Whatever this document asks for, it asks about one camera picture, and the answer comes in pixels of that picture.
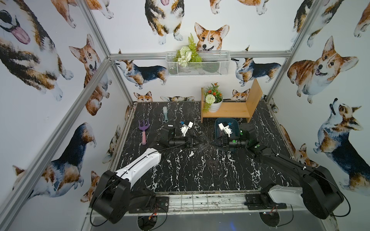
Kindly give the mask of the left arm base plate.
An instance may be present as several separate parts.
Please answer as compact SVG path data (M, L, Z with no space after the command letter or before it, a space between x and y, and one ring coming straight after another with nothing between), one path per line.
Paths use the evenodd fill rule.
M168 196L145 196L135 198L130 202L129 213L166 213L169 211Z

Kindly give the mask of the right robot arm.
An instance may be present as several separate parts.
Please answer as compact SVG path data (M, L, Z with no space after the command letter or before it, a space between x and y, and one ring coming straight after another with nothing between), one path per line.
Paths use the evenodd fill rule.
M216 122L212 145L221 151L244 150L246 156L286 174L296 187L270 184L260 191L261 206L288 204L306 208L319 219L329 217L346 197L338 189L331 173L324 167L310 167L279 154L256 140L253 129L244 123Z

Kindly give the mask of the teal plastic storage box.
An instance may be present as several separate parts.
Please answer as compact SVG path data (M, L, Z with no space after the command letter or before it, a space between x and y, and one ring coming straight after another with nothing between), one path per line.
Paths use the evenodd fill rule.
M231 123L230 125L230 128L232 129L233 133L231 134L231 136L229 137L230 139L233 139L235 141L235 147L232 148L231 150L221 150L221 149L218 149L220 151L228 151L228 152L234 152L236 151L236 149L238 148L241 148L242 147L242 142L241 142L241 132L240 132L240 129L239 129L239 124L238 124L238 121L233 119L233 118L218 118L216 121L215 121L215 139L219 138L219 137L227 137L227 135L225 135L225 133L223 131L220 131L219 127L218 127L218 124L220 123L223 123L224 126L227 126L228 123Z

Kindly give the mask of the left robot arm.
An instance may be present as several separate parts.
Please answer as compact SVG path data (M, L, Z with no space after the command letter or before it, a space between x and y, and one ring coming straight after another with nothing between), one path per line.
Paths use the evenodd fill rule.
M156 194L147 189L133 191L132 187L151 168L161 162L162 153L175 148L204 149L207 141L187 132L183 126L180 132L175 128L164 128L148 148L133 162L119 170L106 171L100 178L91 198L90 208L112 224L118 223L129 211L157 213L166 211Z

